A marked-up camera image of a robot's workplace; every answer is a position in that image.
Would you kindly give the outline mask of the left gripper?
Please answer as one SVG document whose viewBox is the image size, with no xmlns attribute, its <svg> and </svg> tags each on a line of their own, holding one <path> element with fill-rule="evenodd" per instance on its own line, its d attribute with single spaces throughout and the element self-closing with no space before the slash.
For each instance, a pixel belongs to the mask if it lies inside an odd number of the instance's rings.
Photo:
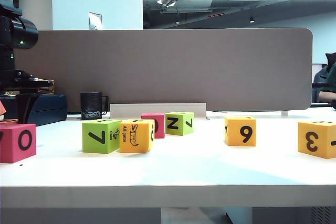
<svg viewBox="0 0 336 224">
<path fill-rule="evenodd" d="M 18 123 L 26 124 L 31 110 L 42 91 L 50 91 L 52 80 L 40 79 L 22 70 L 1 70 L 1 93 L 18 91 L 16 95 Z"/>
</svg>

